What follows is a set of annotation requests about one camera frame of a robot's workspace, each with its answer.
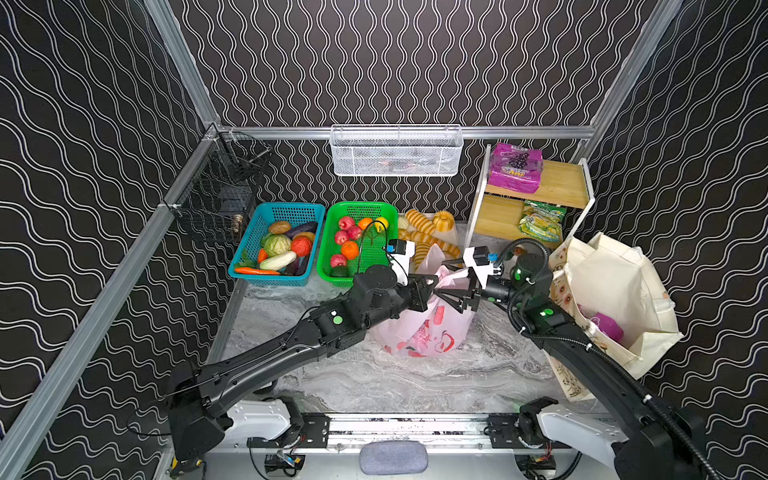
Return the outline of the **pink peach plastic bag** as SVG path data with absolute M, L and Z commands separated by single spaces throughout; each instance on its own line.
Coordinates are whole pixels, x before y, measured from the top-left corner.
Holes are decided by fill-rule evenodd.
M 416 247 L 422 254 L 417 274 L 436 275 L 438 288 L 466 289 L 469 279 L 452 272 L 442 264 L 444 252 L 432 245 L 429 250 Z M 447 301 L 433 295 L 425 312 L 406 310 L 398 318 L 374 326 L 368 334 L 387 353 L 395 357 L 427 358 L 457 350 L 466 340 L 475 312 L 465 309 L 459 313 Z

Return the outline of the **floral canvas tote bag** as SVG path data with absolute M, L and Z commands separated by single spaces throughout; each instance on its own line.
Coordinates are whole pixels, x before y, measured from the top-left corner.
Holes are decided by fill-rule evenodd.
M 549 267 L 550 298 L 633 378 L 645 375 L 682 339 L 675 303 L 641 248 L 603 233 L 588 242 L 571 238 L 550 255 Z M 578 305 L 612 317 L 624 331 L 621 342 L 588 332 Z

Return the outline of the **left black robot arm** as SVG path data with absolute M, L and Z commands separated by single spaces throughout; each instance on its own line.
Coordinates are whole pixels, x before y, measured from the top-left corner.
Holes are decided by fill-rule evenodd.
M 235 421 L 235 405 L 281 376 L 330 357 L 365 339 L 374 326 L 401 313 L 425 311 L 437 286 L 434 275 L 411 274 L 399 283 L 395 271 L 374 265 L 355 275 L 345 293 L 311 307 L 287 332 L 242 354 L 197 366 L 184 361 L 171 373 L 164 396 L 177 478 L 198 469 Z

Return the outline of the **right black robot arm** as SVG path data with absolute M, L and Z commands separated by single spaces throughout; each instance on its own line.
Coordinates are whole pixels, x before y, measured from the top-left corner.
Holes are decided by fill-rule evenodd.
M 554 406 L 536 414 L 540 436 L 561 442 L 610 467 L 621 479 L 717 479 L 703 448 L 704 424 L 652 394 L 591 341 L 575 319 L 550 297 L 550 251 L 531 239 L 515 240 L 498 255 L 471 247 L 443 266 L 468 278 L 466 289 L 438 289 L 457 311 L 487 300 L 504 309 L 512 326 L 562 363 L 605 406 L 622 438 L 598 425 L 567 417 Z

